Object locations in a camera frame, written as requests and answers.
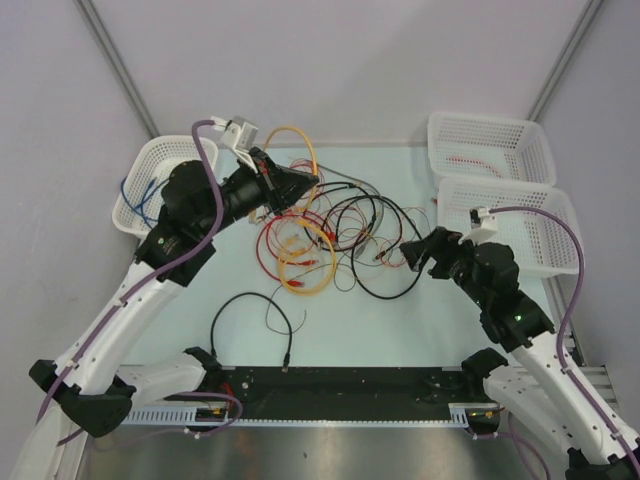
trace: gray wall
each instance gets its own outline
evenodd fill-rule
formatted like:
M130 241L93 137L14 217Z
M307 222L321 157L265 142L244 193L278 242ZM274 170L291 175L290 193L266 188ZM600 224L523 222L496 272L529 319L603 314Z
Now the gray wall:
M94 319L132 238L110 211L145 138L73 3L0 15L0 478L43 394L27 376Z
M542 120L576 207L586 280L575 326L640 428L640 2L609 2ZM571 279L564 279L570 295Z
M162 133L239 114L335 144L424 142L437 109L524 117L586 0L95 3Z

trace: white bracket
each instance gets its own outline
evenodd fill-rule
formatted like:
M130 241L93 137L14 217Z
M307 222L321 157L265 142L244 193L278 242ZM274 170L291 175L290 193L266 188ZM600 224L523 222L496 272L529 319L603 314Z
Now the white bracket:
M477 207L470 212L471 231L460 239L460 243L471 240L475 245L486 242L498 233L498 220L486 207Z

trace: white table surface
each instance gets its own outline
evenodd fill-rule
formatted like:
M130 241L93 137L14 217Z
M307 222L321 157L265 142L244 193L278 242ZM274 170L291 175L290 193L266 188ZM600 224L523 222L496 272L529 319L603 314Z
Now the white table surface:
M272 149L269 153L284 165L299 157L308 158L303 148ZM321 164L371 182L402 207L425 207L431 226L437 224L436 207L431 202L436 191L426 148L327 147L317 149L317 156ZM221 152L216 166L218 179L235 168L228 152ZM325 176L326 181L341 180L329 173ZM380 232L392 236L397 231L396 223L387 210ZM428 232L426 222L418 222L418 227L423 235ZM159 315L124 363L154 363L196 345L209 350L211 321L225 301L249 290L271 295L278 283L262 272L255 258L259 231L245 219L220 233L214 239L216 254ZM275 271L276 261L264 258ZM367 284L385 295L401 291L415 275L406 266L385 270ZM349 277L338 275L340 285L348 286ZM521 288L550 315L540 279L521 277ZM411 292L392 301L375 299L359 286L341 293L332 284L313 297L295 296L281 289L275 300L294 328L307 311L305 325L293 338L292 366L458 366L482 348L494 346L501 351L485 336L480 311L473 302L452 281L433 280L426 272ZM287 337L266 328L266 307L259 298L245 297L221 315L215 339L223 365L281 365ZM285 330L273 308L270 323Z

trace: wire basket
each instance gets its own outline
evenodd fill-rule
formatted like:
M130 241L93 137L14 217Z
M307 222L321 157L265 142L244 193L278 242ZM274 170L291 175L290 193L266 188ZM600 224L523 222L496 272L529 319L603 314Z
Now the wire basket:
M218 147L212 140L202 138L200 141L213 168ZM111 214L113 224L144 240L157 221L163 204L160 189L171 171L184 161L199 159L189 135L166 135L147 142L121 186Z
M429 116L428 142L436 187L444 177L556 183L549 142L534 122L434 113Z
M471 230L469 210L479 206L524 206L546 210L567 223L582 245L576 214L567 194L535 183L444 179L438 192L438 225L467 233ZM513 249L523 274L548 278L578 273L575 246L556 222L532 212L501 213L497 219L498 233L491 241Z

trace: metal plate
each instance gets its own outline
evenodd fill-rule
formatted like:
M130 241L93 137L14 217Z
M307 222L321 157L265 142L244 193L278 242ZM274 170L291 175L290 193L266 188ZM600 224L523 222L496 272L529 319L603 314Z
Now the metal plate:
M126 427L98 444L151 431ZM563 478L555 466L553 478ZM522 480L512 444L458 429L249 428L198 441L154 437L108 453L87 450L79 480Z

